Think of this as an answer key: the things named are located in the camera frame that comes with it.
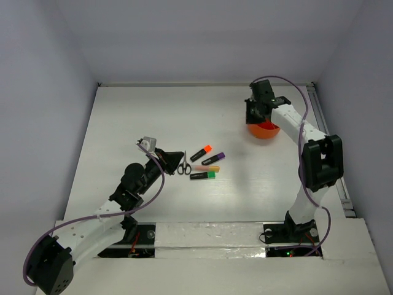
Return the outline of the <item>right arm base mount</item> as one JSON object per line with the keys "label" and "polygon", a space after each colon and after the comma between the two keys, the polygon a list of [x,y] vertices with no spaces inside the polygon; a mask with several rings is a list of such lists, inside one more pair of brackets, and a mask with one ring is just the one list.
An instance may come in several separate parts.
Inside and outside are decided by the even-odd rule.
{"label": "right arm base mount", "polygon": [[290,234],[283,223],[263,225],[259,240],[266,245],[268,258],[322,257],[319,235],[316,228],[306,232]]}

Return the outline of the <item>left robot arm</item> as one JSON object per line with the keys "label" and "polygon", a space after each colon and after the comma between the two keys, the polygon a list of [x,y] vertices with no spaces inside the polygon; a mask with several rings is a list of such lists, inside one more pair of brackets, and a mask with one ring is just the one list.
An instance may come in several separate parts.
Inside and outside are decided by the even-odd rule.
{"label": "left robot arm", "polygon": [[119,241],[136,236],[133,214],[146,207],[142,195],[156,182],[175,174],[184,153],[141,149],[144,165],[129,164],[109,199],[94,214],[66,221],[37,239],[23,263],[23,279],[44,294],[61,294],[81,265]]}

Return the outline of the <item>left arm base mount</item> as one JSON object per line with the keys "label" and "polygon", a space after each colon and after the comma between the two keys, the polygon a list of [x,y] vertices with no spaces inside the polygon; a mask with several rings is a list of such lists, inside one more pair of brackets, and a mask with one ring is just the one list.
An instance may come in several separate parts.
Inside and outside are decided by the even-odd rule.
{"label": "left arm base mount", "polygon": [[126,231],[121,241],[108,246],[99,258],[154,258],[155,222],[123,222]]}

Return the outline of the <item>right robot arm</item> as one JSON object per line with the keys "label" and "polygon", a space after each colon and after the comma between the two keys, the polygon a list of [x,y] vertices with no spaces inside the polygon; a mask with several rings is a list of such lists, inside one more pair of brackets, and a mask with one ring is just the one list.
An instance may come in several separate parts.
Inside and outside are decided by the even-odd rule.
{"label": "right robot arm", "polygon": [[289,99],[276,96],[267,76],[252,81],[246,99],[246,123],[271,122],[289,136],[298,148],[301,186],[284,222],[266,224],[263,242],[297,243],[315,229],[315,212],[330,187],[343,177],[343,143],[338,135],[327,135],[310,124]]}

